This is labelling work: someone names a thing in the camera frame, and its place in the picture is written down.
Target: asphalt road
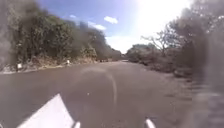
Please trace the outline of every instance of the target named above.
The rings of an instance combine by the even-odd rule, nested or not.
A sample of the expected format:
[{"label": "asphalt road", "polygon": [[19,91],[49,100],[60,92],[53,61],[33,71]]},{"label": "asphalt road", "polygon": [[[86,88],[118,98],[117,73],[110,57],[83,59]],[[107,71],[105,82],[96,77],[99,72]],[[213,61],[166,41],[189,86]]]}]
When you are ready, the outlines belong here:
[{"label": "asphalt road", "polygon": [[143,128],[146,117],[175,128],[192,104],[184,85],[127,62],[0,75],[0,122],[15,128],[59,93],[82,128]]}]

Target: sky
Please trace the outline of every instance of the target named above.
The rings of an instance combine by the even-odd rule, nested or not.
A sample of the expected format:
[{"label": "sky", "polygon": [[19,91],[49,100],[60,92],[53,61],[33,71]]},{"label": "sky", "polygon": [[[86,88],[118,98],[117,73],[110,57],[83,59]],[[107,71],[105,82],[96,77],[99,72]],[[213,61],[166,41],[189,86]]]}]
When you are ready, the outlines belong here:
[{"label": "sky", "polygon": [[189,7],[189,0],[38,0],[42,8],[63,19],[84,21],[106,35],[122,53],[152,36]]}]

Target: vegetation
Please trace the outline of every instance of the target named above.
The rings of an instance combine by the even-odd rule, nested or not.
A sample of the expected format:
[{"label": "vegetation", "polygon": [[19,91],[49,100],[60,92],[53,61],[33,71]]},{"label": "vegetation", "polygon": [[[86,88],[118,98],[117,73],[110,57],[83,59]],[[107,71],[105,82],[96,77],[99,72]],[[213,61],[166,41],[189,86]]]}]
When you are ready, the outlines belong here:
[{"label": "vegetation", "polygon": [[120,59],[120,51],[107,45],[103,32],[84,22],[60,19],[40,9],[33,1],[20,2],[5,3],[8,19],[6,35],[11,58],[7,64],[40,63],[40,60],[46,59],[57,64],[77,58],[99,61]]},{"label": "vegetation", "polygon": [[179,77],[203,78],[207,59],[217,56],[207,53],[212,48],[214,53],[222,51],[223,6],[223,0],[194,0],[189,9],[158,33],[158,37],[143,37],[149,45],[134,45],[127,57],[132,62],[144,61],[152,69],[173,72]]}]

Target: white cloud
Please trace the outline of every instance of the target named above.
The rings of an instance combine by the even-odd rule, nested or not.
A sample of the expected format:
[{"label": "white cloud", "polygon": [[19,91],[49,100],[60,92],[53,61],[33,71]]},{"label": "white cloud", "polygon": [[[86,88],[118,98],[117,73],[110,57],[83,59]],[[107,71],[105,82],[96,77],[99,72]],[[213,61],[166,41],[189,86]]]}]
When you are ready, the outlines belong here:
[{"label": "white cloud", "polygon": [[131,36],[111,36],[106,37],[107,43],[114,49],[126,53],[128,49],[134,44],[148,44],[147,41],[142,40],[140,37]]},{"label": "white cloud", "polygon": [[70,15],[69,17],[70,17],[70,18],[73,18],[73,19],[75,19],[75,18],[76,18],[76,16],[75,16],[75,15]]},{"label": "white cloud", "polygon": [[91,22],[91,21],[88,21],[88,25],[89,25],[89,26],[92,26],[92,27],[94,27],[94,28],[96,28],[96,29],[102,30],[102,31],[107,29],[107,28],[104,27],[103,25],[96,24],[96,23]]},{"label": "white cloud", "polygon": [[116,18],[112,18],[112,17],[109,17],[109,16],[104,17],[104,20],[107,21],[107,22],[110,22],[111,24],[117,24],[118,23],[118,20]]}]

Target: tree canopy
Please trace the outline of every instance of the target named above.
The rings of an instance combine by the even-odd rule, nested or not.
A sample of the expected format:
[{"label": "tree canopy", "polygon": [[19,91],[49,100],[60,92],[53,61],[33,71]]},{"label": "tree canopy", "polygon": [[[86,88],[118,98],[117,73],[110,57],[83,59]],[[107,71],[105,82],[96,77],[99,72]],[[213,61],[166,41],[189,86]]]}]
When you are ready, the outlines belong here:
[{"label": "tree canopy", "polygon": [[33,1],[7,3],[10,56],[13,63],[27,63],[33,58],[65,59],[87,57],[95,60],[118,59],[102,31],[84,22],[63,20]]}]

